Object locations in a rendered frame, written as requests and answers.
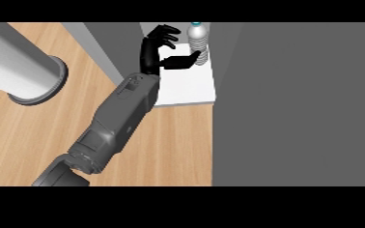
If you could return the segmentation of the large dark grey cabinet door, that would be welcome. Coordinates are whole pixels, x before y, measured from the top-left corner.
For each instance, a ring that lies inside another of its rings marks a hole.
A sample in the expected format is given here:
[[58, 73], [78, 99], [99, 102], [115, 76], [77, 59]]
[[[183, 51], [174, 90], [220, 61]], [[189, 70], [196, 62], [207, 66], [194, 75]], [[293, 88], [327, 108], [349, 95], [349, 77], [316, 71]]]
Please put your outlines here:
[[365, 185], [365, 23], [248, 23], [214, 104], [216, 185]]

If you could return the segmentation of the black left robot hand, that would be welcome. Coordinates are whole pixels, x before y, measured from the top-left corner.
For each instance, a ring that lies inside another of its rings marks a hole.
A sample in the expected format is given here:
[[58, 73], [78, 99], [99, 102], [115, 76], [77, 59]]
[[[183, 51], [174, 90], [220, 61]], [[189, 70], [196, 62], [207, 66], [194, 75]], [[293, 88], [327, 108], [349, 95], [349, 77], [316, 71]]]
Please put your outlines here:
[[177, 34], [182, 31], [164, 24], [158, 25], [142, 39], [140, 50], [140, 71], [143, 74], [160, 74], [160, 69], [185, 70], [192, 67], [201, 55], [201, 51], [194, 51], [188, 56], [170, 56], [164, 60], [160, 59], [158, 48], [165, 45], [171, 49], [176, 48], [173, 42], [179, 40]]

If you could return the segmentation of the clear plastic water bottle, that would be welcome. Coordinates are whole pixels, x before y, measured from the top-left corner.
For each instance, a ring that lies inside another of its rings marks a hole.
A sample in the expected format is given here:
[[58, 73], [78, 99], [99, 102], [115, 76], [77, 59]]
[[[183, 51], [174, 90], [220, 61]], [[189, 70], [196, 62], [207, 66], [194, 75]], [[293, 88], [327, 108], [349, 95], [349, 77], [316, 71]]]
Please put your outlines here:
[[202, 66], [208, 61], [208, 30], [201, 22], [192, 22], [186, 30], [191, 52], [199, 51], [195, 64]]

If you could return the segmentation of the pale grey cylindrical appliance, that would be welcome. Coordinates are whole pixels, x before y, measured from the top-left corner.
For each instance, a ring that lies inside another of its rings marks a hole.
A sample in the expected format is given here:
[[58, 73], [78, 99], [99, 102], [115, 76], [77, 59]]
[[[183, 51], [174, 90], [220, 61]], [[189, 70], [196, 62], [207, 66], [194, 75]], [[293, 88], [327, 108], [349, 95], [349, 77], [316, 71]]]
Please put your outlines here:
[[46, 102], [68, 78], [63, 60], [47, 55], [7, 22], [0, 22], [0, 91], [25, 106]]

